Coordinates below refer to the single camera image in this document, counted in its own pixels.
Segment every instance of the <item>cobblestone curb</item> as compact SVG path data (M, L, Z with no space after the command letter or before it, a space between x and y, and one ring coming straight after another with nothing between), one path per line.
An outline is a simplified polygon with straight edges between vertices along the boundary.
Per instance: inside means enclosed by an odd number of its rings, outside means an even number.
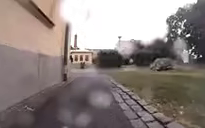
M119 103L126 117L130 120L133 128L184 128L172 118L159 113L152 104L134 94L131 90L117 83L112 78L109 80L112 86L112 93Z

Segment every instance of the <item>hedge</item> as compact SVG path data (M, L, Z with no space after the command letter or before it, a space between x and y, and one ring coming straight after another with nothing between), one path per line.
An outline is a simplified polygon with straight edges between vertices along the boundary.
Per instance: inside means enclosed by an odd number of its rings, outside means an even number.
M97 54L99 67L121 67L122 56L116 50L101 50Z

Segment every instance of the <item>window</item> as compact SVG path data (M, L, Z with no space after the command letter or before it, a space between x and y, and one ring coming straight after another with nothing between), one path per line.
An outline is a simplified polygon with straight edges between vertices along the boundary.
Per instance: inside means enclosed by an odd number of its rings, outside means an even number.
M78 61L78 55L75 55L75 61Z
M89 61L89 55L85 55L85 61Z
M80 61L83 61L83 55L80 55Z

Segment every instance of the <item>building wall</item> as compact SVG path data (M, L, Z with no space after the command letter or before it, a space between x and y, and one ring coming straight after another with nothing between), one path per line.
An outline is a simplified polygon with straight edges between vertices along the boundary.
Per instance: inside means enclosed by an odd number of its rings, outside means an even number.
M57 0L48 27L18 0L0 0L0 111L62 81L66 23L59 10Z
M93 57L92 57L92 53L91 52L84 52L84 53L72 52L71 55L72 55L73 63L74 64L78 64L80 62L85 62L86 64L92 64Z

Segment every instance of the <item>bush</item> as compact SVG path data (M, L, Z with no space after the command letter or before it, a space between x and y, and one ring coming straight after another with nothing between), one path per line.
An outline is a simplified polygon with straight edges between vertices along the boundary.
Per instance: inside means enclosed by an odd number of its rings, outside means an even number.
M150 69L154 71L166 71L173 69L173 62L169 58L158 58L151 65Z
M99 67L121 67L122 56L116 50L101 50L97 55Z
M134 63L137 66L149 66L156 58L157 53L149 50L141 50L134 56Z

